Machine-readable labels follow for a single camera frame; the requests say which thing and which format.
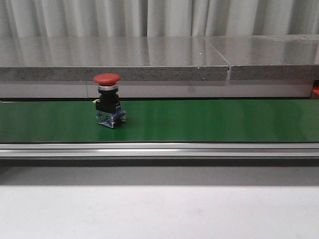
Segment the white pleated curtain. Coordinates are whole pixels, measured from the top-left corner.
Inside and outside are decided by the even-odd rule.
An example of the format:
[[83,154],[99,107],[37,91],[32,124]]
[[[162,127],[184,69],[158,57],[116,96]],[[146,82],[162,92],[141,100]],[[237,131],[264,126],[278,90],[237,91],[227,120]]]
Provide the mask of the white pleated curtain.
[[316,0],[3,0],[2,37],[317,34]]

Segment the aluminium conveyor side rail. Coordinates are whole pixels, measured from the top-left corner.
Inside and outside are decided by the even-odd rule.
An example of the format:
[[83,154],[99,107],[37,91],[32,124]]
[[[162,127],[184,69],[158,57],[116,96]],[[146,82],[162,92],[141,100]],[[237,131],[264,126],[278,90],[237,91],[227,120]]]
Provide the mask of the aluminium conveyor side rail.
[[1,144],[1,159],[310,158],[318,143],[33,143]]

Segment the grey stone slab right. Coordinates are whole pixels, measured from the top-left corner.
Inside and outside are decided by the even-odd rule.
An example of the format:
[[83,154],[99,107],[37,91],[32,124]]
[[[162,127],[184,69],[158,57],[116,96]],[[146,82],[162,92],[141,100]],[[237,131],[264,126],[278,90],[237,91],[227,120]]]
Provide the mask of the grey stone slab right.
[[206,42],[229,65],[231,81],[319,78],[318,35],[211,36]]

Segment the green conveyor belt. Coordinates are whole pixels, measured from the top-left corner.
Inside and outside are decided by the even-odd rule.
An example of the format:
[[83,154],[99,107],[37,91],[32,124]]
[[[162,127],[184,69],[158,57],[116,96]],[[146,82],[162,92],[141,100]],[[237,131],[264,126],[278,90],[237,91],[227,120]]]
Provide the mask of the green conveyor belt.
[[126,122],[96,121],[91,101],[0,105],[0,140],[22,142],[317,142],[317,100],[122,101]]

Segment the red object at edge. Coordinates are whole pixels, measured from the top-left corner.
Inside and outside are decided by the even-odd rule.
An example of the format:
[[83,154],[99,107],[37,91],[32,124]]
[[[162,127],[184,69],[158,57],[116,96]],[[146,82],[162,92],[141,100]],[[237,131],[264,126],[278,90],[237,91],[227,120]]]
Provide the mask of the red object at edge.
[[319,99],[319,86],[315,86],[312,89],[311,99],[318,100]]

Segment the white cabinet front panel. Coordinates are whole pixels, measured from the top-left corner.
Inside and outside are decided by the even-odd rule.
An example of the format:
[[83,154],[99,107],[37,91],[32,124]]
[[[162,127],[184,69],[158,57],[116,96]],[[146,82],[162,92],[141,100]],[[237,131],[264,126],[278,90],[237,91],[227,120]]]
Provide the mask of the white cabinet front panel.
[[[118,83],[121,98],[306,98],[313,82],[129,82]],[[1,98],[96,98],[94,82],[1,82]]]

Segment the grey stone countertop slab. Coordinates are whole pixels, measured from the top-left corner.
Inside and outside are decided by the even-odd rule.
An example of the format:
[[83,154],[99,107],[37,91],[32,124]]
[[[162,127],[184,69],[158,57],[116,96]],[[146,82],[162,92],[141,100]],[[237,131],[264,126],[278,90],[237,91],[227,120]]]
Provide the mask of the grey stone countertop slab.
[[203,37],[21,37],[0,40],[2,81],[225,81],[228,65]]

